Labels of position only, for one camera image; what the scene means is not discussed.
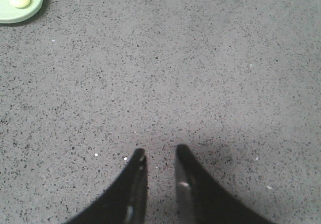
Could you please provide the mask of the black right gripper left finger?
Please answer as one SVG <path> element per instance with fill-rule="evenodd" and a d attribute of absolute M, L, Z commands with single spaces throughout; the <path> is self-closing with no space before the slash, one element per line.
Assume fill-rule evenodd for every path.
<path fill-rule="evenodd" d="M 147 161 L 138 148 L 111 186 L 68 223 L 144 223 L 147 201 Z"/>

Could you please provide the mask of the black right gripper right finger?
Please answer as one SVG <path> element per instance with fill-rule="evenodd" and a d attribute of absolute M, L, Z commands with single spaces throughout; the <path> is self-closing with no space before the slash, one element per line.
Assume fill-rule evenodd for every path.
<path fill-rule="evenodd" d="M 175 176 L 180 223 L 271 223 L 219 185 L 187 145 L 176 148 Z"/>

